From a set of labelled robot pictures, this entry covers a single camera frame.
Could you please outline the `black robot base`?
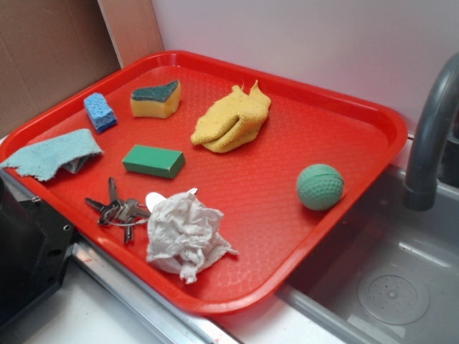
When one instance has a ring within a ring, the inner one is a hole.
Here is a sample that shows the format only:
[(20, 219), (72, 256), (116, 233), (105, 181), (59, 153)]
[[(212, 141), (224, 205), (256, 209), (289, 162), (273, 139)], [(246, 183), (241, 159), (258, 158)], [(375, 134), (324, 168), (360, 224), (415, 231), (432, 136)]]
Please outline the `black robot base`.
[(1, 331), (61, 288), (75, 226), (1, 174)]

